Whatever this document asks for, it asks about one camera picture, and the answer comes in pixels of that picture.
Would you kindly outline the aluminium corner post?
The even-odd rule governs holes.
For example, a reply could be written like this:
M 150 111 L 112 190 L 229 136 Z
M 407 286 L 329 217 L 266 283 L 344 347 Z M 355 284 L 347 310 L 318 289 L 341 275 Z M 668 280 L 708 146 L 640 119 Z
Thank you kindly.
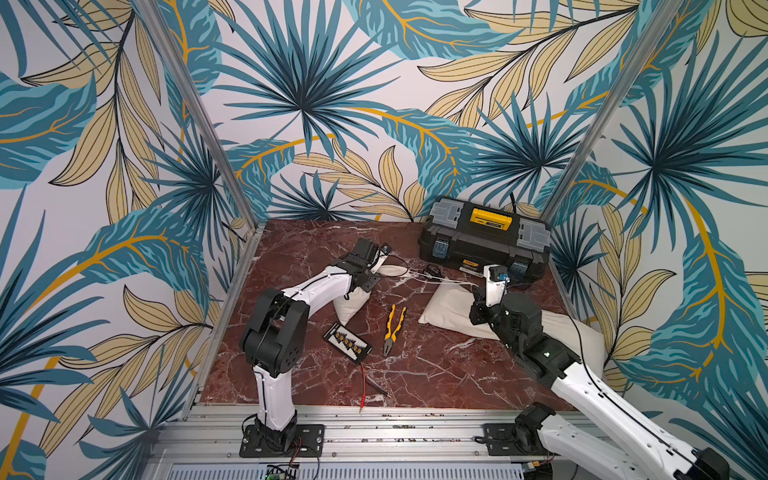
M 205 111 L 204 104 L 194 85 L 188 67 L 184 63 L 181 50 L 175 46 L 170 27 L 157 6 L 157 2 L 138 0 L 135 2 L 135 8 L 146 22 L 150 37 L 154 40 L 161 58 L 165 61 L 165 65 L 177 85 L 182 100 L 187 104 L 190 116 L 198 127 L 198 131 L 210 151 L 225 185 L 229 188 L 237 210 L 244 218 L 248 230 L 255 234 L 258 230 L 258 220 L 253 215 L 250 203 L 238 184 L 232 165 Z
M 644 70 L 681 5 L 680 1 L 643 1 L 616 58 L 572 92 L 567 111 L 588 120 L 589 126 L 547 199 L 541 214 L 543 221 L 554 222 L 589 153 Z

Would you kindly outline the black yellow toolbox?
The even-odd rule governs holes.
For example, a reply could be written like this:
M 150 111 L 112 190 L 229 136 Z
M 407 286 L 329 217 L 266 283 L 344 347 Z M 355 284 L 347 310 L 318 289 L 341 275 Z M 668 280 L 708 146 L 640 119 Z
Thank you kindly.
M 528 284 L 545 276 L 550 242 L 545 222 L 448 197 L 432 205 L 418 239 L 424 261 L 477 277 L 487 265 L 503 265 Z

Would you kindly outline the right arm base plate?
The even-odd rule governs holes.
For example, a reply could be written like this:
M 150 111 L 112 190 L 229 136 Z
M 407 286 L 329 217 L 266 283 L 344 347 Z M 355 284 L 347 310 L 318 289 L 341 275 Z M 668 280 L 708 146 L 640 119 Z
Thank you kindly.
M 486 423 L 476 440 L 486 446 L 491 457 L 542 456 L 549 451 L 542 445 L 538 431 L 516 423 Z

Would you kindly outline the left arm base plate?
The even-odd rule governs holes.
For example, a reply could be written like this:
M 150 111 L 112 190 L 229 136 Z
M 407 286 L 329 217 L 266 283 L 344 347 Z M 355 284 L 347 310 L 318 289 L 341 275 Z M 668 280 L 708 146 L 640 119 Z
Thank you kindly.
M 298 424 L 283 432 L 265 426 L 248 425 L 245 428 L 238 455 L 240 458 L 317 458 L 324 448 L 325 426 Z

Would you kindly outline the left aluminium corner post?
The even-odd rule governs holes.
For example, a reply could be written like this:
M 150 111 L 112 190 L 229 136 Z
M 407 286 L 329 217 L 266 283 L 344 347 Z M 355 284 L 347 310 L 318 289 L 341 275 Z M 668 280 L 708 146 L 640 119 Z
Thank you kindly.
M 248 230 L 255 234 L 258 230 L 258 220 L 253 215 L 250 203 L 238 184 L 232 165 L 205 111 L 204 104 L 194 85 L 188 67 L 184 63 L 181 50 L 175 46 L 170 27 L 157 6 L 157 2 L 138 0 L 135 2 L 135 8 L 146 22 L 150 37 L 154 40 L 161 58 L 165 61 L 165 65 L 177 85 L 182 100 L 187 104 L 190 116 L 198 127 L 198 131 L 210 151 L 225 185 L 229 188 L 237 210 L 244 218 Z

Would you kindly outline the right aluminium corner post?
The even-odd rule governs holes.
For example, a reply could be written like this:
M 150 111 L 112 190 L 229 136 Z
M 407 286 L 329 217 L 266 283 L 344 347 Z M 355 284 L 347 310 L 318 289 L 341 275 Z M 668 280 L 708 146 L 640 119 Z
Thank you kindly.
M 572 92 L 567 111 L 588 120 L 589 126 L 547 199 L 541 214 L 543 221 L 554 222 L 589 153 L 644 70 L 681 5 L 680 1 L 643 1 L 616 58 Z

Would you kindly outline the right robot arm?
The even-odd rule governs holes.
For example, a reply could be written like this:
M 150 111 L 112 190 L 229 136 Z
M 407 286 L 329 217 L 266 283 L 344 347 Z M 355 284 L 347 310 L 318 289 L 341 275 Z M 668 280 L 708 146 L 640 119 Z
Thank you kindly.
M 508 433 L 488 433 L 491 451 L 510 446 L 533 455 L 563 457 L 600 479 L 727 479 L 728 461 L 662 429 L 606 386 L 572 350 L 546 334 L 542 311 L 520 292 L 473 288 L 469 319 L 488 325 L 528 375 L 585 415 L 607 435 L 601 440 L 535 402 Z

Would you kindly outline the yellow black pliers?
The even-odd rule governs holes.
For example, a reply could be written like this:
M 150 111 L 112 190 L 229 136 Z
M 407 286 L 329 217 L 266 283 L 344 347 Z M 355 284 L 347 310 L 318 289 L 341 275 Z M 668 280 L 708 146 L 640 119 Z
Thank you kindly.
M 405 313 L 407 312 L 407 308 L 403 307 L 400 310 L 400 314 L 396 315 L 397 313 L 397 306 L 392 305 L 390 313 L 388 315 L 387 323 L 386 323 L 386 334 L 384 338 L 384 345 L 383 345 L 383 355 L 387 357 L 392 348 L 394 347 L 396 341 L 397 341 L 397 334 L 402 328 Z

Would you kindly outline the cream cloth bag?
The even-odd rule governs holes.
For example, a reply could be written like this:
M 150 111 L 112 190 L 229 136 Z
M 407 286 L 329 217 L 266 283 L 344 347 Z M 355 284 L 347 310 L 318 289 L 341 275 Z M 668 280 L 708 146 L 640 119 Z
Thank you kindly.
M 383 265 L 377 273 L 383 277 L 399 277 L 407 273 L 405 266 Z M 334 311 L 338 322 L 346 326 L 352 317 L 365 305 L 370 298 L 371 293 L 357 287 L 346 296 L 341 296 L 333 300 Z
M 487 322 L 477 323 L 471 319 L 472 313 L 479 313 L 482 319 L 484 309 L 476 308 L 475 296 L 465 287 L 441 283 L 418 322 L 470 337 L 498 340 Z M 587 366 L 602 377 L 607 351 L 601 333 L 568 315 L 548 310 L 542 311 L 541 319 L 545 334 L 561 341 L 576 354 L 583 353 Z

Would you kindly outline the black connector board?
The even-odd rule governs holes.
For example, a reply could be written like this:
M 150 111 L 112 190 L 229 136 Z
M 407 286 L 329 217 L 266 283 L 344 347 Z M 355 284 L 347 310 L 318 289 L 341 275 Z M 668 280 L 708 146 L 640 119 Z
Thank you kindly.
M 368 342 L 340 323 L 332 325 L 323 335 L 323 339 L 349 358 L 355 365 L 360 365 L 372 350 Z

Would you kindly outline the aluminium front rail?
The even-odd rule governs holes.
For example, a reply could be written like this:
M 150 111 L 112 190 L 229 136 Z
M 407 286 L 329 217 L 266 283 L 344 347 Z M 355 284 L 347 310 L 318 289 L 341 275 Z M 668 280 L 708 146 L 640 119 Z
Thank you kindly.
M 242 458 L 253 404 L 202 404 L 160 434 L 146 479 L 262 479 L 278 458 Z M 522 456 L 492 457 L 476 442 L 482 427 L 511 423 L 516 411 L 301 406 L 302 424 L 324 427 L 318 457 L 299 461 L 299 479 L 512 479 Z

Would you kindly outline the black scissors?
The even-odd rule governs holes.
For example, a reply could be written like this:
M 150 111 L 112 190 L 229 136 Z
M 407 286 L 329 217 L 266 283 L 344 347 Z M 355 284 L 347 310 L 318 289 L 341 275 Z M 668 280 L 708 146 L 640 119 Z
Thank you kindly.
M 441 271 L 441 269 L 436 265 L 427 265 L 422 270 L 422 275 L 429 279 L 429 280 L 443 280 L 445 278 L 445 275 Z

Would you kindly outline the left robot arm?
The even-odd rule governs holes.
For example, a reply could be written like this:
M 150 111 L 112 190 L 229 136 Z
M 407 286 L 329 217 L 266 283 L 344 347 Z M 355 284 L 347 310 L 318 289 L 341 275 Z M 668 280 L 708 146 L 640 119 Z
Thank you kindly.
M 292 369 L 303 354 L 310 317 L 337 298 L 371 291 L 390 253 L 387 244 L 359 239 L 351 252 L 312 278 L 293 287 L 268 288 L 258 297 L 241 348 L 259 397 L 256 439 L 268 448 L 284 452 L 297 438 Z

